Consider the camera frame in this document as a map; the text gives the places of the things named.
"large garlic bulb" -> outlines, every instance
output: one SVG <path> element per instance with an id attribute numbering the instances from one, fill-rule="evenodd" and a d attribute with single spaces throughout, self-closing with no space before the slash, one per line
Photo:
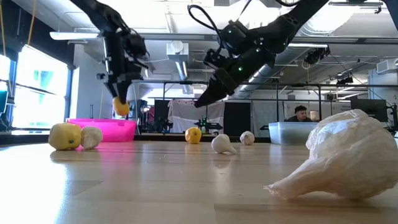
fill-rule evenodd
<path id="1" fill-rule="evenodd" d="M 310 157 L 285 179 L 265 188 L 273 195 L 294 198 L 322 191 L 364 199 L 398 182 L 398 149 L 382 123 L 361 110 L 321 121 L 311 132 Z"/>

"wooden tabletop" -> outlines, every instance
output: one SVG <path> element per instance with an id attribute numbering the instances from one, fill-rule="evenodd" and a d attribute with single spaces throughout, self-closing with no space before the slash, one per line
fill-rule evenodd
<path id="1" fill-rule="evenodd" d="M 263 186 L 308 158 L 298 146 L 103 143 L 0 148 L 0 223 L 398 223 L 398 189 L 350 201 L 326 193 L 281 200 Z"/>

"pink bin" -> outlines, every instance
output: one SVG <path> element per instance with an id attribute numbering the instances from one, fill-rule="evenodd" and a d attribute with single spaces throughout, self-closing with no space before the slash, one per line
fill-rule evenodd
<path id="1" fill-rule="evenodd" d="M 100 128 L 103 142 L 129 142 L 134 139 L 137 123 L 135 121 L 116 119 L 67 119 L 68 123 L 77 124 L 81 128 L 90 126 Z"/>

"clear plastic bin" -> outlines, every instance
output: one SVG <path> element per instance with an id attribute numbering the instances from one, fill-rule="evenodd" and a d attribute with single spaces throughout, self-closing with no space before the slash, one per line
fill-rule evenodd
<path id="1" fill-rule="evenodd" d="M 317 124 L 313 122 L 270 123 L 271 143 L 285 146 L 303 146 Z"/>
<path id="2" fill-rule="evenodd" d="M 81 128 L 96 127 L 103 133 L 103 142 L 129 142 L 134 139 L 136 122 L 118 119 L 67 119 Z"/>

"computer monitor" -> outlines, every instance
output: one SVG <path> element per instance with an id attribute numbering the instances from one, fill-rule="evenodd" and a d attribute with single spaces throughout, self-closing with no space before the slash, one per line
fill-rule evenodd
<path id="1" fill-rule="evenodd" d="M 351 109 L 360 109 L 380 122 L 388 122 L 387 105 L 385 100 L 351 100 Z"/>

